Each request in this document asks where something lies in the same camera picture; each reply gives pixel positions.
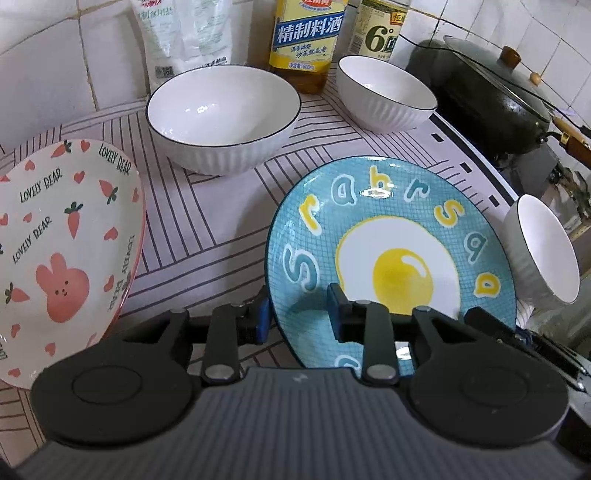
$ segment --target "red logo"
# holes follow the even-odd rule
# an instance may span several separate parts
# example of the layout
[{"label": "red logo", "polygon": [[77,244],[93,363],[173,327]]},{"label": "red logo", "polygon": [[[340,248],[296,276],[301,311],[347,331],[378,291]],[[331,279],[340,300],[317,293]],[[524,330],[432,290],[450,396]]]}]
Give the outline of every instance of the red logo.
[{"label": "red logo", "polygon": [[301,2],[309,7],[328,8],[330,7],[332,0],[301,0]]}]

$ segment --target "oval plate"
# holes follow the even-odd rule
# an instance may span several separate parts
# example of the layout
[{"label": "oval plate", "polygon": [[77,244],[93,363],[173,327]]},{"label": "oval plate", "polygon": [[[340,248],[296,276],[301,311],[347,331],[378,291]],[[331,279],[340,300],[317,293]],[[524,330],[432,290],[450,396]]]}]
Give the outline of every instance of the oval plate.
[{"label": "oval plate", "polygon": [[117,148],[68,140],[0,177],[0,378],[31,388],[98,342],[141,256],[145,199]]},{"label": "oval plate", "polygon": [[450,183],[403,160],[344,158],[301,179],[275,214],[266,275],[278,325],[308,368],[361,371],[363,347],[333,335],[332,282],[393,313],[428,304],[458,319],[481,306],[515,327],[511,270],[488,221]]}]

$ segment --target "tablecloth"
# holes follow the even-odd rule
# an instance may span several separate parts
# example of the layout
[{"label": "tablecloth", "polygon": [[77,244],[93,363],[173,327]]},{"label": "tablecloth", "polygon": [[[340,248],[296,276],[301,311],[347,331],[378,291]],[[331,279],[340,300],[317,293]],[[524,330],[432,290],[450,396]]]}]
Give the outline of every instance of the tablecloth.
[{"label": "tablecloth", "polygon": [[[398,134],[358,127],[343,107],[335,71],[322,95],[303,96],[301,116],[281,151],[235,177],[203,176],[177,167],[154,145],[145,101],[120,105],[55,127],[0,157],[0,175],[40,148],[72,138],[116,145],[144,182],[147,230],[137,277],[115,329],[165,310],[208,314],[218,305],[252,298],[264,283],[267,233],[281,199],[314,168],[351,155],[397,157],[428,168],[460,189],[498,229],[515,195],[445,121],[434,115]],[[531,309],[518,302],[518,323]],[[239,349],[242,369],[298,367],[276,326],[263,346]],[[189,372],[200,371],[195,345]],[[0,455],[15,465],[45,441],[28,392],[0,382]]]}]

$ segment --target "egg yolk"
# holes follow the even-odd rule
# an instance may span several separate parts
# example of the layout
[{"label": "egg yolk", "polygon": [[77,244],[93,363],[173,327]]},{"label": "egg yolk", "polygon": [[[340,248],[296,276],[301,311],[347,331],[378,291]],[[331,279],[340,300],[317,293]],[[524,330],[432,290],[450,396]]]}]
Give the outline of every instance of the egg yolk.
[{"label": "egg yolk", "polygon": [[427,264],[405,248],[386,250],[378,257],[373,282],[378,301],[390,313],[410,315],[416,306],[428,305],[433,295]]}]

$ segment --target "pot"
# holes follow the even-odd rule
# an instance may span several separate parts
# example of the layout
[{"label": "pot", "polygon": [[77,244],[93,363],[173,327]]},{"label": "pot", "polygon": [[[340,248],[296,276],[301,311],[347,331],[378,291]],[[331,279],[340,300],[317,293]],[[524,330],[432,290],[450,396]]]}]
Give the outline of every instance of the pot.
[{"label": "pot", "polygon": [[539,147],[551,116],[544,102],[531,94],[536,86],[515,71],[519,54],[505,47],[497,58],[467,40],[445,36],[444,41],[447,48],[437,53],[430,71],[438,111],[494,163]]}]

